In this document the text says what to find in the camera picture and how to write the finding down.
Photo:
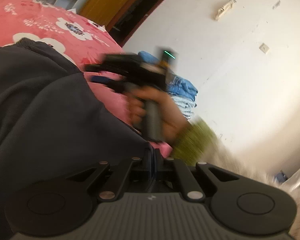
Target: light switch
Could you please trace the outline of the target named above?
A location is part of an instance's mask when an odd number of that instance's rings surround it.
[[[267,52],[269,51],[270,48],[266,44],[262,43],[262,45],[259,47],[259,49],[261,49],[264,54],[267,54]]]

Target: olive green object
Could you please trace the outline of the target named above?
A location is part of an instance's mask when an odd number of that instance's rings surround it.
[[[181,159],[187,165],[194,166],[202,156],[202,153],[216,139],[215,133],[205,121],[200,119],[197,123],[188,126],[179,135],[170,157]]]

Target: dark doorway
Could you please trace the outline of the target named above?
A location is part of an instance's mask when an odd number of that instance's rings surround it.
[[[141,23],[163,0],[135,0],[109,31],[112,38],[123,46]]]

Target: hand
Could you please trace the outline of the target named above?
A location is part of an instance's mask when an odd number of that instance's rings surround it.
[[[163,91],[146,86],[126,93],[126,95],[132,124],[140,123],[146,114],[143,103],[137,98],[150,99],[159,104],[162,115],[162,134],[169,144],[173,144],[178,134],[189,124],[171,97]]]

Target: pink bedspread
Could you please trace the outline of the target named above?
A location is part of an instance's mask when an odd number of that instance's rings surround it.
[[[96,23],[63,8],[37,0],[0,0],[0,46],[10,45],[22,37],[53,46],[82,70],[84,64],[99,63],[104,53],[121,53],[122,48],[106,30]],[[89,76],[96,73],[85,73]],[[103,73],[111,78],[118,75]],[[95,96],[116,117],[130,123],[125,97],[111,89],[89,82]],[[170,151],[161,147],[164,156]]]

